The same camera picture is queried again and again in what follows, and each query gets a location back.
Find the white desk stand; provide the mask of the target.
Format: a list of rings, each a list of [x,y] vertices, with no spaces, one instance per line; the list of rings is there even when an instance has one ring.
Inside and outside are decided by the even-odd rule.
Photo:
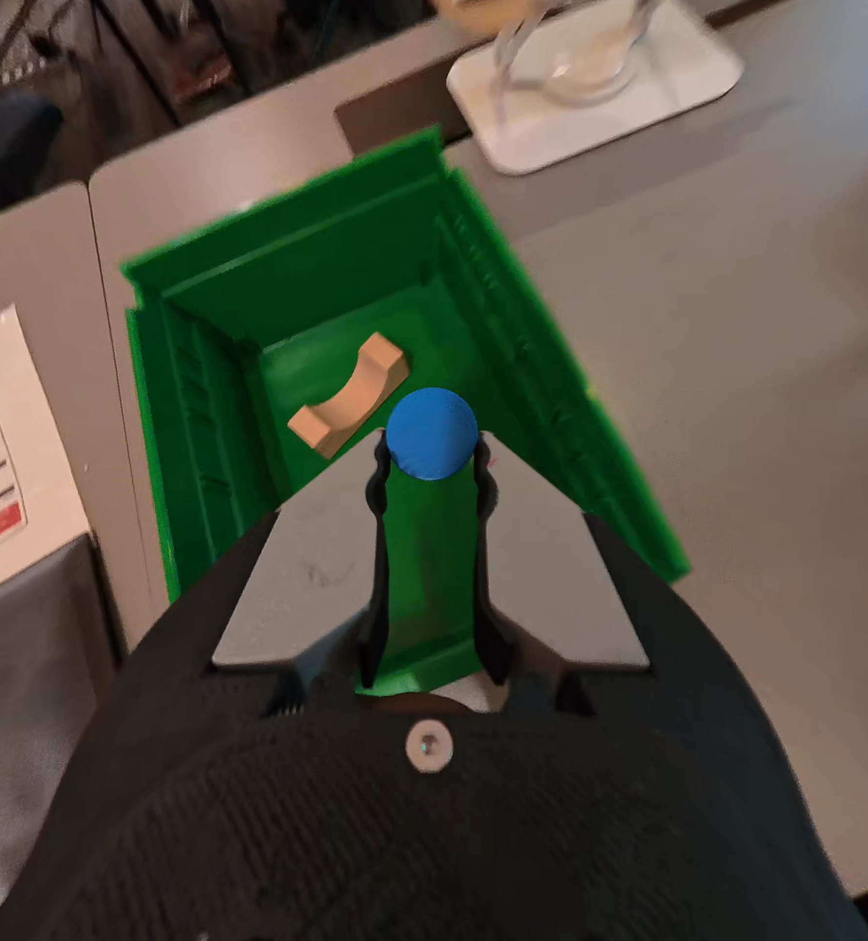
[[[684,2],[437,1],[491,42],[446,86],[497,172],[544,170],[726,95],[742,59]]]

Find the blue wooden cylinder block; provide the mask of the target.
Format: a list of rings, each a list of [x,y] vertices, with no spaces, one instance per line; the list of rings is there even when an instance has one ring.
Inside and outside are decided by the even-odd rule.
[[[471,406],[440,387],[421,388],[401,399],[385,427],[393,464],[424,482],[458,473],[475,453],[479,428]]]

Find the wooden arch block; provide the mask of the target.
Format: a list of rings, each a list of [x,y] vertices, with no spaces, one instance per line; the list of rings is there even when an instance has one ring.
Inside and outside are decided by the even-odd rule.
[[[330,460],[409,377],[405,352],[375,332],[359,348],[352,375],[342,389],[322,403],[301,406],[287,427]]]

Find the white printed paper sheet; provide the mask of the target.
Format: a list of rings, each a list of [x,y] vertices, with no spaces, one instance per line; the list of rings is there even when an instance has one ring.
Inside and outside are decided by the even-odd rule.
[[[0,311],[0,585],[91,532],[12,304]]]

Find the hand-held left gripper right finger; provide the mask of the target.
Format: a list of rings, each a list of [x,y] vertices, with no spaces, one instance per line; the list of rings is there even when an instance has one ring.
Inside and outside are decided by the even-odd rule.
[[[475,651],[496,685],[651,663],[583,511],[490,432],[475,448]]]

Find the grey flat pad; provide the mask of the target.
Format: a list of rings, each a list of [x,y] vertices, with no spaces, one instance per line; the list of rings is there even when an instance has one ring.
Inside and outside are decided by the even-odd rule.
[[[119,648],[80,535],[0,583],[0,898],[24,867]]]

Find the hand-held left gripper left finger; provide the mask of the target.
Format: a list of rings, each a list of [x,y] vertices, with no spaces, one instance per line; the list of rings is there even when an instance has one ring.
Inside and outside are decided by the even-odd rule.
[[[212,665],[290,667],[305,686],[331,671],[375,685],[390,634],[390,470],[375,430],[281,506]]]

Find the dark rectangular table hatch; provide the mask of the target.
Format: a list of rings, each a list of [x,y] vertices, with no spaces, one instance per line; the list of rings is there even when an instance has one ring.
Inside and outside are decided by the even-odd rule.
[[[437,128],[444,145],[471,135],[447,88],[449,59],[407,74],[364,95],[339,104],[334,111],[346,143],[355,156],[429,128]]]

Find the green storage bin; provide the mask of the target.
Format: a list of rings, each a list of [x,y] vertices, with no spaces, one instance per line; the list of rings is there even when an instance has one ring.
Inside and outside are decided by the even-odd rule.
[[[193,589],[211,587],[210,572],[253,524],[274,512],[272,528],[287,500],[385,433],[397,403],[426,387],[464,398],[479,436],[493,434],[577,503],[591,533],[614,531],[645,573],[674,582],[687,572],[552,314],[463,172],[446,165],[437,133],[403,138],[122,272],[135,295],[127,332],[172,602],[198,599]],[[405,352],[410,377],[327,460],[287,422],[342,389],[375,332]],[[390,634],[375,685],[355,675],[357,687],[427,691],[486,672],[475,651],[475,454],[432,483],[391,457],[386,494]],[[212,665],[258,556],[212,641],[218,673],[293,670]],[[643,616],[605,564],[644,647]],[[652,673],[646,654],[648,671],[619,673]]]

